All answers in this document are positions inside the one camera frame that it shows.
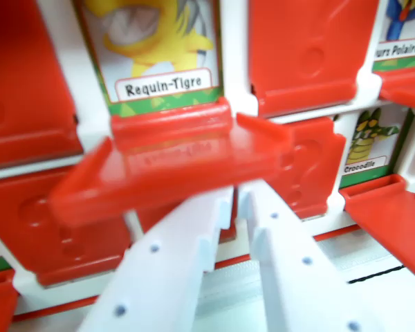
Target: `black line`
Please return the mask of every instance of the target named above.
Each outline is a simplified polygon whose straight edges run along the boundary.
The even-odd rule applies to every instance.
[[[394,271],[399,271],[399,270],[401,270],[402,268],[404,268],[405,266],[404,265],[402,265],[402,266],[397,266],[396,268],[390,268],[389,270],[386,270],[386,271],[382,271],[382,272],[378,272],[378,273],[374,273],[374,274],[372,274],[372,275],[367,275],[366,277],[363,277],[363,278],[358,278],[358,279],[354,279],[354,280],[351,280],[351,281],[349,281],[349,282],[347,282],[348,284],[354,284],[354,283],[356,283],[356,282],[363,282],[364,280],[368,280],[368,279],[371,279],[371,278],[373,278],[373,277],[377,277],[377,276],[379,276],[379,275],[385,275],[386,273],[390,273],[390,272],[394,272]]]

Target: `yellow cartoon character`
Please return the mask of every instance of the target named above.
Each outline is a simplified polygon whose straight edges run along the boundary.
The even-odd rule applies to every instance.
[[[159,62],[171,62],[175,71],[196,68],[197,53],[213,43],[195,23],[200,17],[196,0],[84,0],[105,27],[104,46],[133,60],[132,77],[141,76]]]

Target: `toy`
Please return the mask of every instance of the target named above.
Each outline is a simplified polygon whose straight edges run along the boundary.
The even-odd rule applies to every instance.
[[[401,30],[406,21],[415,19],[415,0],[389,0],[387,16],[391,23],[387,30],[387,40],[400,39]]]
[[[197,53],[214,47],[195,30],[200,8],[194,0],[149,1],[147,5],[136,0],[86,0],[84,5],[107,21],[105,47],[133,59],[132,77],[159,62],[171,62],[176,71],[195,69]]]
[[[146,2],[129,3],[149,15],[145,35],[159,28]],[[261,262],[264,288],[276,290],[266,298],[272,329],[303,309],[314,328],[376,330],[355,301],[340,305],[347,287],[312,237],[359,225],[415,274],[415,58],[407,59],[415,35],[385,41],[388,0],[148,3],[172,9],[166,33],[179,46],[166,59],[148,50],[151,63],[109,36],[104,47],[95,33],[102,26],[92,22],[112,9],[125,28],[137,27],[138,12],[120,2],[0,1],[0,255],[11,267],[0,272],[0,331],[12,315],[90,304],[114,284],[89,326],[133,318],[144,331],[188,330],[203,271],[249,254]],[[115,23],[111,38],[137,45]],[[400,37],[411,29],[404,24]],[[16,42],[4,47],[9,35]],[[280,42],[268,42],[274,36]],[[388,58],[395,46],[399,57]],[[104,53],[124,62],[123,75],[101,66]],[[180,55],[190,61],[171,64]],[[211,66],[200,66],[208,57]],[[168,69],[153,78],[159,66]],[[383,122],[388,113],[400,121]],[[375,158],[378,136],[393,145],[384,168],[366,170],[380,174],[346,174]],[[357,174],[363,183],[344,185]],[[233,235],[219,243],[228,228]],[[288,292],[300,286],[329,298],[338,318],[314,315],[315,302]],[[162,321],[148,318],[146,296],[163,303]],[[288,323],[301,331],[307,321]]]
[[[208,0],[77,0],[111,114],[216,101],[218,8]]]

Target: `cartoon character illustration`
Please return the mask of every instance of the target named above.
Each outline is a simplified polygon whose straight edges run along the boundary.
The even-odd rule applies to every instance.
[[[372,115],[369,111],[361,113],[353,134],[346,164],[358,163],[368,159],[375,137],[385,139],[400,131],[397,126],[380,127],[378,124],[380,116],[381,109],[379,108],[373,111]]]
[[[386,13],[391,19],[386,40],[397,40],[404,23],[415,19],[415,0],[389,0]]]
[[[214,48],[197,0],[84,0],[84,5],[102,19],[104,46],[133,60],[132,77],[159,62],[171,62],[175,71],[194,69],[197,54]]]

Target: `small hole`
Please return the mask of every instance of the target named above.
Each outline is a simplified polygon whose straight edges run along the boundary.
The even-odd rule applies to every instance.
[[[151,246],[151,252],[154,254],[155,252],[158,252],[160,250],[160,246],[158,244],[153,244]]]
[[[122,317],[125,313],[126,313],[126,307],[122,305],[116,306],[116,309],[113,312],[113,314],[116,317]]]
[[[304,257],[302,259],[303,264],[312,265],[312,259],[310,257]]]
[[[360,325],[357,322],[349,322],[347,326],[351,331],[360,331]]]

